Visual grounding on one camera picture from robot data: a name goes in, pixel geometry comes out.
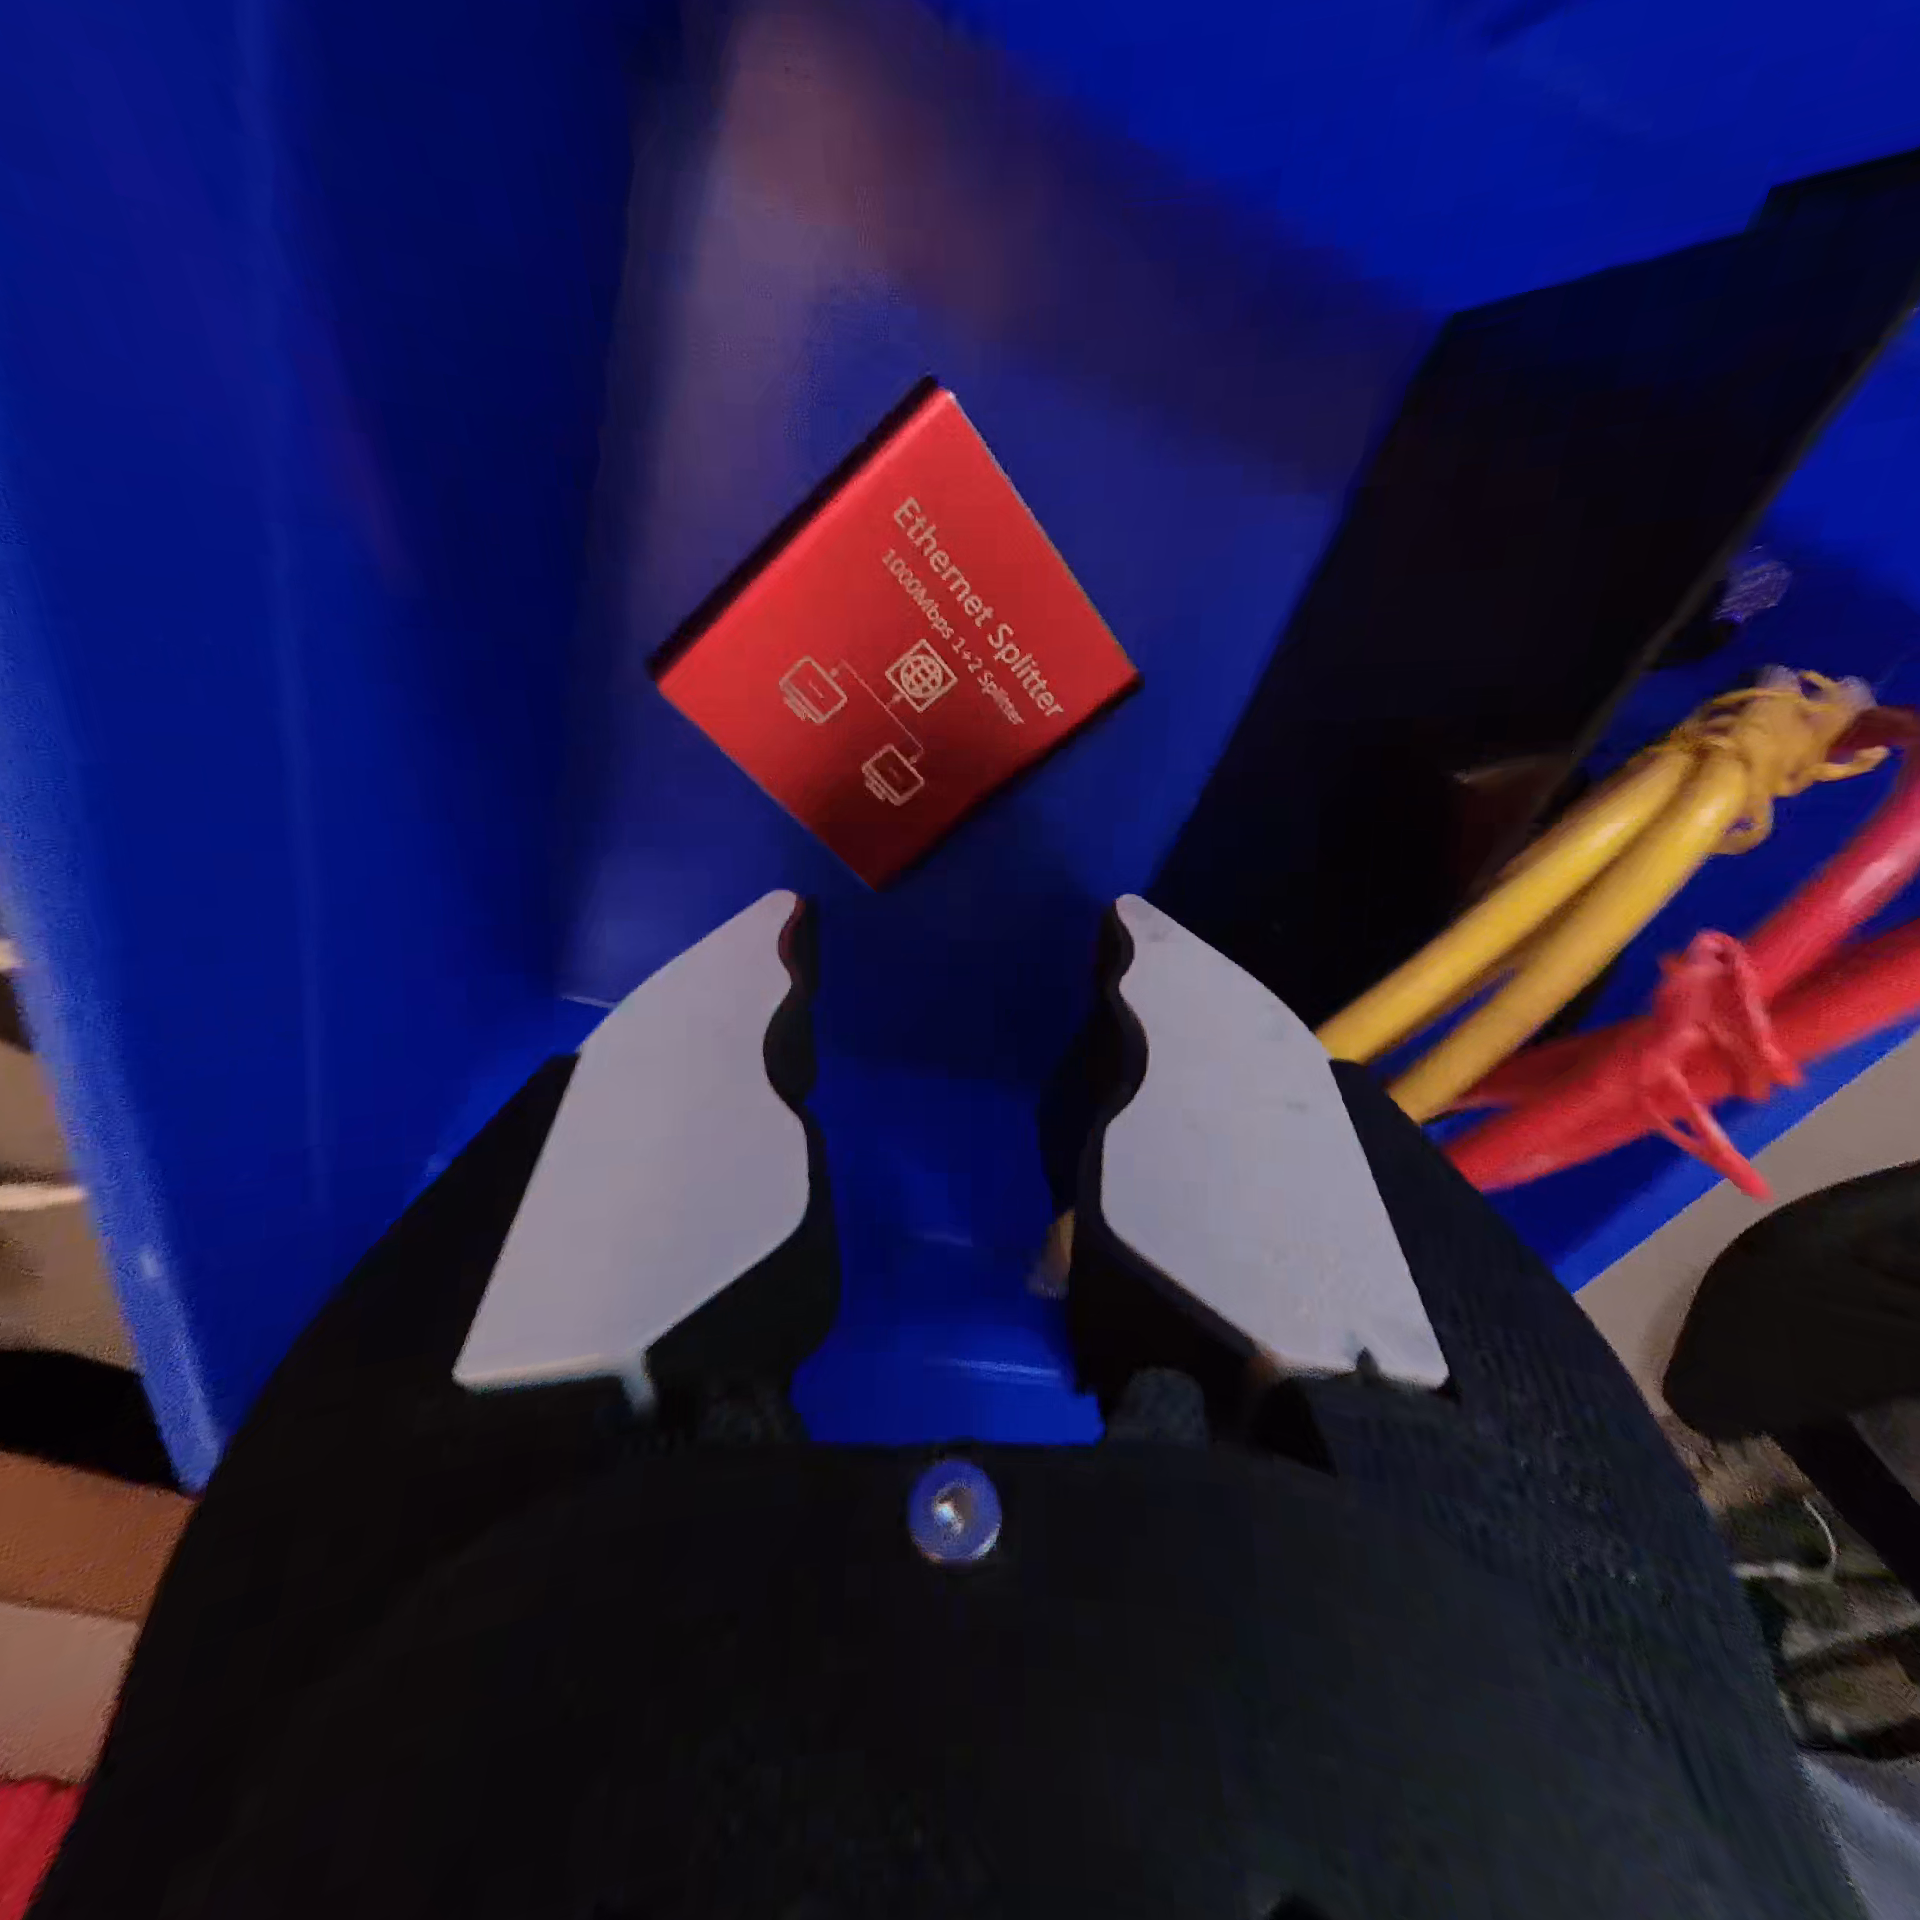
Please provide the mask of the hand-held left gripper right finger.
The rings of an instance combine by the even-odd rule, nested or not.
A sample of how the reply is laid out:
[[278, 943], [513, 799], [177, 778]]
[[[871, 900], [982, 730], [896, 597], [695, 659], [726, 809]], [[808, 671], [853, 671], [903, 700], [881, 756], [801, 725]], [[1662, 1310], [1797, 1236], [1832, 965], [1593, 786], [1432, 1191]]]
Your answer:
[[1139, 894], [1108, 910], [1062, 1288], [1076, 1385], [1208, 1400], [1293, 1379], [1439, 1392], [1451, 1364], [1326, 1048]]

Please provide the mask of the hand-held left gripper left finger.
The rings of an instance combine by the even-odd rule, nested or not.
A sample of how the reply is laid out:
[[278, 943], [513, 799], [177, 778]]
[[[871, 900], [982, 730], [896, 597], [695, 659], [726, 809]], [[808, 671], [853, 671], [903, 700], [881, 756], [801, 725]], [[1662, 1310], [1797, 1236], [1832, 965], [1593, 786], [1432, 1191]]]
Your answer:
[[578, 1046], [453, 1379], [790, 1387], [842, 1301], [814, 1081], [814, 941], [776, 888], [644, 978]]

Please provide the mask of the red ethernet splitter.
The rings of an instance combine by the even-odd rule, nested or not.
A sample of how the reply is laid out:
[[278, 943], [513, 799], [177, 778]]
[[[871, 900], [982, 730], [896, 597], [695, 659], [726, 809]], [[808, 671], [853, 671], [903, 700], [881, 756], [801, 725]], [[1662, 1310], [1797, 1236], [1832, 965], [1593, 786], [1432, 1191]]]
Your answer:
[[874, 892], [1142, 685], [936, 377], [901, 396], [649, 671]]

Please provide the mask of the blue plastic bin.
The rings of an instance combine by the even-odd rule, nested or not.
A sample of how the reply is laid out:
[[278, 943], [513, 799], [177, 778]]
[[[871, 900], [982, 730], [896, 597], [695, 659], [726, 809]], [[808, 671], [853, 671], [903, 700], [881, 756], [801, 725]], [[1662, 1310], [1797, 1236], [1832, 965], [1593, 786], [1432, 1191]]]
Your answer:
[[[1036, 1131], [1452, 316], [1917, 150], [1917, 4], [5, 4], [5, 892], [170, 1460], [590, 1011], [814, 907], [832, 1436], [1079, 1441]], [[1917, 321], [1764, 514], [1917, 681]], [[1141, 668], [883, 890], [666, 637], [934, 377]]]

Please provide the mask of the red twist tie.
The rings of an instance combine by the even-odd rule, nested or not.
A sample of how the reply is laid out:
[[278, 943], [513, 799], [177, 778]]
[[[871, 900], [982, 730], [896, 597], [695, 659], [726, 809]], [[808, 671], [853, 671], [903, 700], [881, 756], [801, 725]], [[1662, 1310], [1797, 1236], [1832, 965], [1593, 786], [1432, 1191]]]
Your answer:
[[1716, 1117], [1716, 1102], [1725, 1098], [1766, 1102], [1806, 1077], [1770, 1017], [1750, 950], [1728, 931], [1699, 931], [1682, 952], [1662, 959], [1646, 1020], [1635, 1067], [1646, 1130], [1742, 1196], [1773, 1199], [1768, 1180]]

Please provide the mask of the black mesh office chair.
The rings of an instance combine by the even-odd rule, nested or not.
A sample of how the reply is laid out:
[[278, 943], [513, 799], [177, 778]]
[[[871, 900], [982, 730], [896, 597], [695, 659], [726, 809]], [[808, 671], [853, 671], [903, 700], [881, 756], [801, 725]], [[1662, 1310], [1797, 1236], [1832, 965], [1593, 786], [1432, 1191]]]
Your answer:
[[1917, 1476], [1860, 1417], [1918, 1392], [1918, 1163], [1806, 1194], [1747, 1227], [1706, 1269], [1662, 1376], [1684, 1428], [1764, 1438], [1910, 1594]]

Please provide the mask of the yellow twist tie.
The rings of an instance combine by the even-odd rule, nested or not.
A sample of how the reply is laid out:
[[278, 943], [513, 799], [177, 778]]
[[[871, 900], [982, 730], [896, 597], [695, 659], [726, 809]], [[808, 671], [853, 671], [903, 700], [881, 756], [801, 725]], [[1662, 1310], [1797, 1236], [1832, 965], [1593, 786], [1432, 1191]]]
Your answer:
[[1777, 804], [1879, 767], [1892, 751], [1872, 727], [1879, 714], [1860, 678], [1778, 666], [1697, 708], [1662, 745], [1691, 767], [1684, 817], [1716, 823], [1708, 856], [1750, 851], [1770, 836]]

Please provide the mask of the black bin divider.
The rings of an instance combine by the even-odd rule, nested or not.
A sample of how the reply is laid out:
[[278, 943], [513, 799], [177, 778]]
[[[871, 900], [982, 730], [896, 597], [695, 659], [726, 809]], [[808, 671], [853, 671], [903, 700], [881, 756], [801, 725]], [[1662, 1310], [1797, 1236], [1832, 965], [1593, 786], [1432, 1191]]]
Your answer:
[[1703, 619], [1917, 277], [1909, 150], [1454, 313], [1149, 900], [1312, 1025], [1414, 955]]

